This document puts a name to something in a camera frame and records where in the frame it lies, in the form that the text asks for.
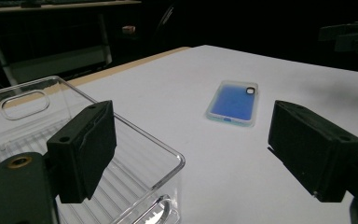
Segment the white table sheet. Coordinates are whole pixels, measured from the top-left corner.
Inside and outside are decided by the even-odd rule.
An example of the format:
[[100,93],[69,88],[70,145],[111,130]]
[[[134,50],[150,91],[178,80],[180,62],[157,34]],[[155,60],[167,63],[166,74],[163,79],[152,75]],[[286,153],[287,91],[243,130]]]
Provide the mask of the white table sheet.
[[[258,85],[251,127],[208,119],[223,80]],[[350,201],[321,203],[268,149],[274,103],[358,136],[358,72],[212,46],[176,49],[71,81],[181,153],[180,224],[350,224]]]

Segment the clear plastic bin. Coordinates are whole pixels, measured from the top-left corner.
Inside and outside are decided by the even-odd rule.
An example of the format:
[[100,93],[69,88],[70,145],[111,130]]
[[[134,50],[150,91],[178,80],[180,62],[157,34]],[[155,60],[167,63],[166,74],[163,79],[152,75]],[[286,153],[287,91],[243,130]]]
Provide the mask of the clear plastic bin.
[[[46,142],[93,99],[59,77],[0,90],[0,161],[46,153]],[[122,117],[115,118],[115,156],[93,197],[59,203],[61,224],[180,224],[185,158]]]

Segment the blue phone case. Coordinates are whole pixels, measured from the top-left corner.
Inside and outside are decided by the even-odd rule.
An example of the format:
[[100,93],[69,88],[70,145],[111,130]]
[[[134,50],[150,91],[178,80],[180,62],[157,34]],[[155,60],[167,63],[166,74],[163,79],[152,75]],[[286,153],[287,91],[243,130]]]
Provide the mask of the blue phone case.
[[254,82],[223,80],[207,107],[208,119],[251,127],[255,123],[258,85]]

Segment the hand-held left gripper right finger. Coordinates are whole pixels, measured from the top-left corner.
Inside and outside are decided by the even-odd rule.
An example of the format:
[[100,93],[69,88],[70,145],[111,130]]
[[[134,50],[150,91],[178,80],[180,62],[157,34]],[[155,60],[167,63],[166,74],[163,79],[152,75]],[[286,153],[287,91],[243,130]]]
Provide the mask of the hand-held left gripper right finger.
[[339,203],[358,161],[358,137],[305,106],[277,100],[268,150],[319,201]]

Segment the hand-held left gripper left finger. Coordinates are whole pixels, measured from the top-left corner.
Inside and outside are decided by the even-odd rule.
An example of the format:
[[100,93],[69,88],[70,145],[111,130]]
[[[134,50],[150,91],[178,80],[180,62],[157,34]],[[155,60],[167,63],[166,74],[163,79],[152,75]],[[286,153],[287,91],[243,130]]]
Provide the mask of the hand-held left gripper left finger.
[[117,135],[113,103],[85,107],[47,141],[48,155],[58,167],[62,203],[90,200],[114,158]]

